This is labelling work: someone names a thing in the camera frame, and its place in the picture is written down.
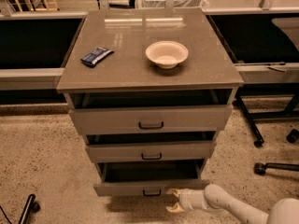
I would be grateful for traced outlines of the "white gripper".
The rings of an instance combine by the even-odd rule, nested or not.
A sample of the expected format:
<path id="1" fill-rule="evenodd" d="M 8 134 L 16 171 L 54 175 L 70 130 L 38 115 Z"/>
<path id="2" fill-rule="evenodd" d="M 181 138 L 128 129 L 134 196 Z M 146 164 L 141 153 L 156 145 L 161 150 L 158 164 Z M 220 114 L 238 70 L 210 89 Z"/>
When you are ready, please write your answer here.
<path id="1" fill-rule="evenodd" d="M 166 210 L 170 213 L 181 213 L 192 210 L 206 210 L 207 202 L 202 190 L 195 189 L 169 189 L 167 195 L 179 197 L 179 203 L 167 206 Z"/>

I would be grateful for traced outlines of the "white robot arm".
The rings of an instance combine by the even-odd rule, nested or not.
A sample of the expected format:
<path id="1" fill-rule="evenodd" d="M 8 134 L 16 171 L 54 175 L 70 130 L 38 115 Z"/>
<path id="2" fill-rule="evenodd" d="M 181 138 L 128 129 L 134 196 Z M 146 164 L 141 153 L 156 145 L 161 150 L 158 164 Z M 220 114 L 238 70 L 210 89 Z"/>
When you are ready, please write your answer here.
<path id="1" fill-rule="evenodd" d="M 299 224 L 299 200 L 286 198 L 278 201 L 265 213 L 231 196 L 222 187 L 209 184 L 204 189 L 169 189 L 178 201 L 166 209 L 172 213 L 203 210 L 220 212 L 225 210 L 242 224 Z"/>

